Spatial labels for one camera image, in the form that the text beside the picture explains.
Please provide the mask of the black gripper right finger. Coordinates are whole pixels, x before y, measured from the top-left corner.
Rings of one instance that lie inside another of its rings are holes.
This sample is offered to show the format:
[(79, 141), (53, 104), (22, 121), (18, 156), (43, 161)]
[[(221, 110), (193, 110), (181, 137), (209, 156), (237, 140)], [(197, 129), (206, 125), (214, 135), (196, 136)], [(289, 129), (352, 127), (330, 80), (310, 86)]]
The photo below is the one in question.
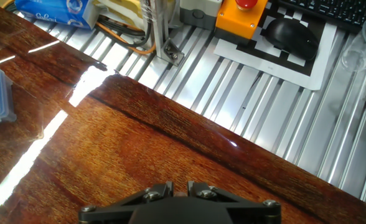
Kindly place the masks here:
[(214, 218), (229, 218), (231, 223), (281, 223), (281, 204), (267, 199), (253, 202), (231, 192), (208, 185), (205, 182), (189, 181), (187, 193), (201, 202)]

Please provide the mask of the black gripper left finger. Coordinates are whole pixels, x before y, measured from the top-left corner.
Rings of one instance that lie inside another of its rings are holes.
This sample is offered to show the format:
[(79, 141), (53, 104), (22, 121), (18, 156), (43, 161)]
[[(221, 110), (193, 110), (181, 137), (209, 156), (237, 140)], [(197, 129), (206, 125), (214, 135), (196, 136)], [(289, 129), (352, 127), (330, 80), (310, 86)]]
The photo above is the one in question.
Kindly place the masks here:
[(142, 205), (173, 196), (173, 182), (154, 184), (106, 207), (86, 205), (78, 213), (79, 223), (128, 223)]

